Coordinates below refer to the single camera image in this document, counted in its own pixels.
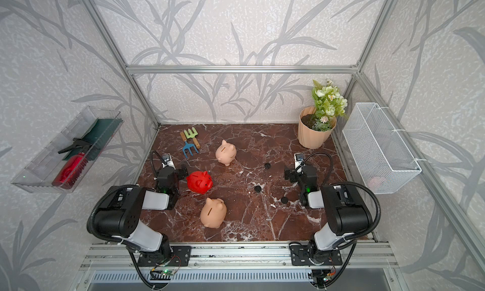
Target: black spray nozzle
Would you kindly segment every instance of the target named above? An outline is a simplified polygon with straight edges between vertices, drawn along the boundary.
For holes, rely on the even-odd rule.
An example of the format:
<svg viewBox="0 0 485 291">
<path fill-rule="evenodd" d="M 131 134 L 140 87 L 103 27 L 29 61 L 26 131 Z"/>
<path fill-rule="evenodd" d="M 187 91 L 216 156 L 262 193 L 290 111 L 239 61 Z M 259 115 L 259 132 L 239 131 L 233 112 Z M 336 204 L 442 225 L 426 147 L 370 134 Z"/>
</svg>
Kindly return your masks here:
<svg viewBox="0 0 485 291">
<path fill-rule="evenodd" d="M 62 149 L 62 150 L 58 151 L 57 153 L 63 154 L 63 153 L 69 152 L 71 150 L 74 150 L 76 148 L 82 148 L 82 152 L 85 153 L 85 152 L 87 152 L 87 150 L 89 150 L 89 148 L 92 145 L 91 142 L 82 140 L 80 138 L 74 138 L 73 141 L 74 142 L 69 147 Z"/>
</svg>

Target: mounting plate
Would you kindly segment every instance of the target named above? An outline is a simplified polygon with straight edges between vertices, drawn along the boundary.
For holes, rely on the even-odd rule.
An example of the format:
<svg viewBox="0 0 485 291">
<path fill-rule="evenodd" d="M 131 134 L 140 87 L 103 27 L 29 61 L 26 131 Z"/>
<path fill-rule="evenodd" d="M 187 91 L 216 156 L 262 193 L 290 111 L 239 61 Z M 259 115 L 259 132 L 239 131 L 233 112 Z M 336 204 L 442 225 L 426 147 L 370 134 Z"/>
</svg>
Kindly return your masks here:
<svg viewBox="0 0 485 291">
<path fill-rule="evenodd" d="M 297 244 L 291 245 L 291 252 L 292 252 L 292 265 L 294 266 L 315 266 L 314 263 L 310 261 L 310 257 L 308 255 L 307 246 L 300 246 Z M 333 265 L 341 266 L 342 265 L 342 257 L 340 255 L 340 251 L 338 250 L 331 250 L 326 251 L 328 252 L 328 257 L 326 261 L 322 264 L 322 266 L 331 266 L 333 261 Z"/>
<path fill-rule="evenodd" d="M 180 258 L 173 258 L 166 267 L 187 267 L 189 265 L 191 246 L 171 246 L 174 254 Z M 140 254 L 140 259 L 138 259 L 138 267 L 154 267 L 155 265 L 163 262 L 156 252 L 153 254 Z"/>
</svg>

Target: blue garden fork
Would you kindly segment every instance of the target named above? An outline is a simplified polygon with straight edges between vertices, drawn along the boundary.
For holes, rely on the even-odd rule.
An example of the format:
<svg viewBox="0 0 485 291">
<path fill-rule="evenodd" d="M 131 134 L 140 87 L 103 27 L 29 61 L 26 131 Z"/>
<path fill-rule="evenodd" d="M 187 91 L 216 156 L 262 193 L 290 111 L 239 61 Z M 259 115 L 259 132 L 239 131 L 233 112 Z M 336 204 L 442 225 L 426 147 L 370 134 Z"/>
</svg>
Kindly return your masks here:
<svg viewBox="0 0 485 291">
<path fill-rule="evenodd" d="M 182 137 L 182 140 L 185 142 L 185 146 L 182 148 L 182 152 L 185 155 L 185 158 L 189 158 L 187 156 L 187 153 L 185 153 L 185 150 L 189 150 L 190 155 L 193 156 L 192 150 L 190 148 L 193 148 L 197 153 L 199 153 L 199 151 L 196 148 L 196 145 L 194 145 L 193 143 L 187 142 L 187 138 L 185 137 L 185 134 L 183 132 L 180 132 L 180 136 Z"/>
</svg>

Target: piggy bank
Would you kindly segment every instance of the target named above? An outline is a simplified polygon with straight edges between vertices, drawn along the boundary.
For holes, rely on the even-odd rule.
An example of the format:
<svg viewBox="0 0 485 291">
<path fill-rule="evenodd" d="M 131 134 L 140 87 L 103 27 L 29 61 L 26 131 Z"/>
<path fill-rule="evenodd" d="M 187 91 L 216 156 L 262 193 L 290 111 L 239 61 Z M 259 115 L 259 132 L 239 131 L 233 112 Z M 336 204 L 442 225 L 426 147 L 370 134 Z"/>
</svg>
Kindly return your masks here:
<svg viewBox="0 0 485 291">
<path fill-rule="evenodd" d="M 195 193 L 204 194 L 212 188 L 213 182 L 207 171 L 195 171 L 187 176 L 187 186 Z"/>
<path fill-rule="evenodd" d="M 206 204 L 200 213 L 200 221 L 204 227 L 218 228 L 226 217 L 227 208 L 224 201 L 220 198 L 206 199 Z"/>
<path fill-rule="evenodd" d="M 236 158 L 236 147 L 222 140 L 222 145 L 215 151 L 215 158 L 224 165 L 228 166 Z"/>
</svg>

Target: green cloth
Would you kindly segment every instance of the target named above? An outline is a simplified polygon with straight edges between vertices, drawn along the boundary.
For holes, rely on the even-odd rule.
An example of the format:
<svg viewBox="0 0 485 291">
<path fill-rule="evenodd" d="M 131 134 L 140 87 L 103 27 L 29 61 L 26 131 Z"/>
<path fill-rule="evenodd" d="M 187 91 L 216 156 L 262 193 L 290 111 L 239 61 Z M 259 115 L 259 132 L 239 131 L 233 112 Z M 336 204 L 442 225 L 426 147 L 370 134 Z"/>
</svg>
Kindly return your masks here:
<svg viewBox="0 0 485 291">
<path fill-rule="evenodd" d="M 81 139 L 90 142 L 91 144 L 96 143 L 95 147 L 91 149 L 91 152 L 87 156 L 88 161 L 94 161 L 98 155 L 101 153 L 101 150 L 104 148 L 106 143 L 111 139 L 114 135 L 115 131 L 117 130 L 118 126 L 123 121 L 121 118 L 100 118 L 97 119 L 96 122 L 91 126 L 90 130 L 86 135 L 84 135 Z M 81 148 L 75 148 L 69 152 L 69 154 L 64 157 L 64 161 L 67 161 L 72 156 L 79 154 Z"/>
</svg>

